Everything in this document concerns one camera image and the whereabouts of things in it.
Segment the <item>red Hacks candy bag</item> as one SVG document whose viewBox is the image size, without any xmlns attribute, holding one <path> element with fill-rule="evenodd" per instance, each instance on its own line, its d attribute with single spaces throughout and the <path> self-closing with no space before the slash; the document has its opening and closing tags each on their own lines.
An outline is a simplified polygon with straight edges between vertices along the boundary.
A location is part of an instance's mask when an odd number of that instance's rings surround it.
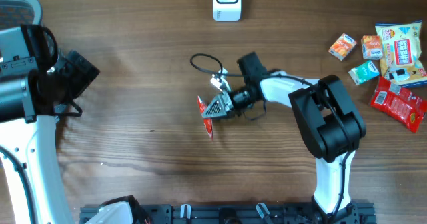
<svg viewBox="0 0 427 224">
<path fill-rule="evenodd" d="M 379 78 L 370 106 L 403 123 L 413 133 L 426 114 L 425 100 L 383 77 Z"/>
</svg>

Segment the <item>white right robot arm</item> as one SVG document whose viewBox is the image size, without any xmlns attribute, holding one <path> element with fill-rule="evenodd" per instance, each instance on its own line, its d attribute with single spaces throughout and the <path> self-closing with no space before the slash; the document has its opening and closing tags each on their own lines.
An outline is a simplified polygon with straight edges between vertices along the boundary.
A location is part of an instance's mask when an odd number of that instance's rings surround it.
<svg viewBox="0 0 427 224">
<path fill-rule="evenodd" d="M 244 115 L 256 102 L 292 109 L 302 141 L 316 159 L 313 221 L 337 223 L 352 216 L 350 166 L 366 125 L 341 80 L 335 75 L 304 79 L 279 69 L 266 69 L 252 52 L 237 61 L 244 86 L 233 90 L 220 67 L 207 70 L 219 93 L 202 112 L 206 121 Z"/>
</svg>

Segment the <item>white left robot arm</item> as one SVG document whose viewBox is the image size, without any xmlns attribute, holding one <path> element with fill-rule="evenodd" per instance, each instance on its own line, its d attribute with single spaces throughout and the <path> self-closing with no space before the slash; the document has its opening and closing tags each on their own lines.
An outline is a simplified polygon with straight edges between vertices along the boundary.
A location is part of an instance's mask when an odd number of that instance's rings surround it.
<svg viewBox="0 0 427 224">
<path fill-rule="evenodd" d="M 72 223 L 56 153 L 60 118 L 82 115 L 76 99 L 99 69 L 52 32 L 21 25 L 1 32 L 1 162 L 17 223 Z"/>
</svg>

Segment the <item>red coffee stick sachet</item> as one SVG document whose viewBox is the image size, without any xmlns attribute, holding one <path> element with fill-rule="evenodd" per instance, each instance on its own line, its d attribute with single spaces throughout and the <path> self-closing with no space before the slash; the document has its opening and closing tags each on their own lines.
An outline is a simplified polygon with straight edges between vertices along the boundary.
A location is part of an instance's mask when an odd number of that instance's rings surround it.
<svg viewBox="0 0 427 224">
<path fill-rule="evenodd" d="M 197 104 L 199 106 L 199 112 L 202 114 L 207 109 L 207 106 L 202 101 L 200 96 L 197 97 Z M 213 132 L 212 120 L 203 117 L 203 123 L 204 123 L 205 129 L 207 131 L 207 134 L 209 135 L 209 138 L 213 141 L 214 140 L 214 132 Z"/>
</svg>

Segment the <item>teal Kleenex tissue pack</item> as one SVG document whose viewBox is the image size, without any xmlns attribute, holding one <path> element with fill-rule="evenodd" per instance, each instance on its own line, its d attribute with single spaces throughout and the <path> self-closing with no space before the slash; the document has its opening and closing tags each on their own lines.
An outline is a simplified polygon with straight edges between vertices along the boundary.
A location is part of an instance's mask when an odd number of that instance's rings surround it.
<svg viewBox="0 0 427 224">
<path fill-rule="evenodd" d="M 368 60 L 365 63 L 352 68 L 348 74 L 356 85 L 360 85 L 379 76 L 380 72 L 374 62 Z"/>
</svg>

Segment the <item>orange small carton box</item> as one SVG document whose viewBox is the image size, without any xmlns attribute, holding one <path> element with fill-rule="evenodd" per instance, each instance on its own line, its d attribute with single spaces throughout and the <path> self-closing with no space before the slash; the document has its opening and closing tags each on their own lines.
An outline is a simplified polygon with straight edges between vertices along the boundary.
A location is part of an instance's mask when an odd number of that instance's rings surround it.
<svg viewBox="0 0 427 224">
<path fill-rule="evenodd" d="M 378 35 L 364 35 L 361 39 L 364 59 L 380 60 L 383 58 L 381 38 Z"/>
</svg>

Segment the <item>yellow white snack bag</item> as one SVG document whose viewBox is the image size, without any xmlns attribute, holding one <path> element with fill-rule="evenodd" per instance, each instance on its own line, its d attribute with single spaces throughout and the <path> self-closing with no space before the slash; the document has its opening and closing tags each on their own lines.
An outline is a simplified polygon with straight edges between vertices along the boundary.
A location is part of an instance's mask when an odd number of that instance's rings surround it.
<svg viewBox="0 0 427 224">
<path fill-rule="evenodd" d="M 426 70 L 420 61 L 422 21 L 407 24 L 377 23 L 375 28 L 383 50 L 381 75 L 403 87 L 425 86 Z"/>
</svg>

